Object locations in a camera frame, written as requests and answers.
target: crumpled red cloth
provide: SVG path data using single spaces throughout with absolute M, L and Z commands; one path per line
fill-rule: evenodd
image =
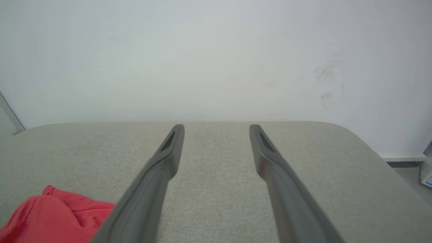
M 0 242 L 90 242 L 114 206 L 48 185 L 15 210 Z

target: cloth fold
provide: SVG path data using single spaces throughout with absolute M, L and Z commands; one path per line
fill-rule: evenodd
M 14 211 L 0 229 L 0 243 L 90 242 L 114 206 L 48 185 Z

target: gray floor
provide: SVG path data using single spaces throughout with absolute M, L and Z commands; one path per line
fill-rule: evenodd
M 432 187 L 428 187 L 420 182 L 420 166 L 416 168 L 395 168 L 394 170 L 417 194 L 432 205 Z

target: white wall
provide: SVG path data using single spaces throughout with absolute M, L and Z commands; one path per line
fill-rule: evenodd
M 0 90 L 60 122 L 314 120 L 432 139 L 429 0 L 2 0 Z

